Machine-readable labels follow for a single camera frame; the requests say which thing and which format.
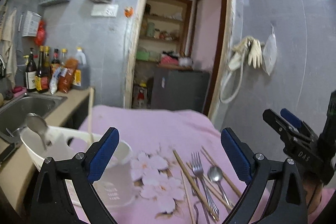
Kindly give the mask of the red plastic bag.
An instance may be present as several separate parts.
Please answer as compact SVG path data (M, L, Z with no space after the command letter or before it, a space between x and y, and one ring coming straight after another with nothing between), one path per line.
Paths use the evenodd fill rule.
M45 30L45 21L41 20L38 25L37 35L34 38L34 43L37 46L42 46L45 42L46 38L46 30Z

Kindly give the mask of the dark grey cabinet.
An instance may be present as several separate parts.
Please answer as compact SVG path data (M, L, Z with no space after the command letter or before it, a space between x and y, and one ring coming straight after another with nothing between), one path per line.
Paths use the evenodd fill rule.
M157 68L154 73L150 107L163 110L203 111L210 74Z

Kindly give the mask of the large oil jug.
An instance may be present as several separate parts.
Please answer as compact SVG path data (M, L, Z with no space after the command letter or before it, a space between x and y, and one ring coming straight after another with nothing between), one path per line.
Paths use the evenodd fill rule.
M90 85L90 69L85 53L81 47L77 47L75 59L78 61L78 64L74 73L72 87L77 90L87 89Z

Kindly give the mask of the white mesh bag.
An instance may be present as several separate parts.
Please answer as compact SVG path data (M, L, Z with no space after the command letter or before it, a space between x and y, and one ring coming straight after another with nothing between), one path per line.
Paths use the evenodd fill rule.
M271 33L265 42L262 50L263 64L262 68L267 75L271 75L277 61L277 45L276 36L274 33L274 26L271 25Z

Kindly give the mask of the dark soy sauce bottle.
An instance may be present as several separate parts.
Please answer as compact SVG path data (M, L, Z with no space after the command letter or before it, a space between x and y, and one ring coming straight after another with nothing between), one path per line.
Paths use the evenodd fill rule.
M34 49L30 48L29 60L26 65L25 78L26 78L26 89L28 92L36 91L35 75L37 72L37 66L34 61Z

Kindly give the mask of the white wall socket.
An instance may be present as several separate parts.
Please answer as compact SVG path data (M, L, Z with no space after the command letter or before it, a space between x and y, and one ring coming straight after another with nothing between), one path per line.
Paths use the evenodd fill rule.
M119 5L95 4L92 7L91 16L102 18L115 18Z

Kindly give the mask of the stainless steel sink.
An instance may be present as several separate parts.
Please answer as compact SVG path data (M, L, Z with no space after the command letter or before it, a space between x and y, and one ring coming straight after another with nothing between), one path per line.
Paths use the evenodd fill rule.
M48 117L66 97L37 93L24 93L1 107L0 126L1 139L6 143L15 143L18 135L14 131L25 127L27 114L35 113L42 118Z

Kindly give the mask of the pink floral table cloth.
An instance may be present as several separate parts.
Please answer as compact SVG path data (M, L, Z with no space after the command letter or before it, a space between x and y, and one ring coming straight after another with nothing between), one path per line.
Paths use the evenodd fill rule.
M190 223L181 167L175 149L184 163L199 152L203 168L216 162L226 173L222 186L232 202L245 189L235 174L221 145L220 133L203 114L191 110L129 110L97 105L93 108L92 131L102 135L110 127L118 129L133 155L130 160L134 200L114 207L110 213L118 223ZM193 205L198 199L186 185Z

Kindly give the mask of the chrome sink faucet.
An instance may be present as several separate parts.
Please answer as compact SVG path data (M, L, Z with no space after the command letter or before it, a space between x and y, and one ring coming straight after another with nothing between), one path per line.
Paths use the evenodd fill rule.
M6 77L6 64L3 57L0 55L0 79Z

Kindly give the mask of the cream rubber gloves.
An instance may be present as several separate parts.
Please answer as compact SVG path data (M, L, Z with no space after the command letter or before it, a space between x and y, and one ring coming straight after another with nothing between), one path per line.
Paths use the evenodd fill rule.
M246 36L240 43L233 46L232 50L241 55L245 53L248 57L248 65L253 65L254 69L262 66L263 60L260 40L252 36Z

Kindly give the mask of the orange wall hook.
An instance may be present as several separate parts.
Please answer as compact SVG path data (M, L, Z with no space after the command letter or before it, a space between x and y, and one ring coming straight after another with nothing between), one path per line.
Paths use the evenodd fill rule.
M134 10L133 10L133 7L126 7L124 9L124 15L127 17L127 18L130 18L134 13Z

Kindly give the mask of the white box grater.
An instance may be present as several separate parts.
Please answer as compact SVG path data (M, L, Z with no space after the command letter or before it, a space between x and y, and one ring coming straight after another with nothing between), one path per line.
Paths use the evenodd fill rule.
M38 13L27 11L23 21L22 37L36 37L41 19L42 16Z

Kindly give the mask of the silver spoon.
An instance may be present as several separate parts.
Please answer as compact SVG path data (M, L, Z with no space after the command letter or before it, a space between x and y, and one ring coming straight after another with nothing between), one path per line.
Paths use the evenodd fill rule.
M207 177L210 180L210 182L217 184L219 188L219 192L222 195L223 200L228 205L226 207L227 211L230 212L232 210L232 202L229 200L225 190L223 189L221 185L221 180L223 179L222 170L218 166L211 166L207 172Z

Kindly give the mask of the wooden pantry shelf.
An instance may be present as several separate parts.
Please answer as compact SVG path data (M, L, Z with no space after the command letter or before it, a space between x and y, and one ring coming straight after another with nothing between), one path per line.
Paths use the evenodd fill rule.
M139 33L136 60L178 63L186 53L191 0L146 0Z

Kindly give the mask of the silver fork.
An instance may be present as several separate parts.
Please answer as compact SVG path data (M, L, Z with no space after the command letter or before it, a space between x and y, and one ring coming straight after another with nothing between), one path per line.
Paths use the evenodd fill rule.
M209 207L212 209L213 211L213 218L217 218L219 219L219 210L218 207L215 205L213 198L211 197L210 191L208 189L208 187L206 186L205 183L205 179L203 177L204 175L204 170L203 170L203 166L202 166L202 162L201 162L201 157L199 155L199 152L192 152L191 153L191 168L193 170L194 175L200 180L205 196L206 196L206 200L207 200L207 204L209 205Z

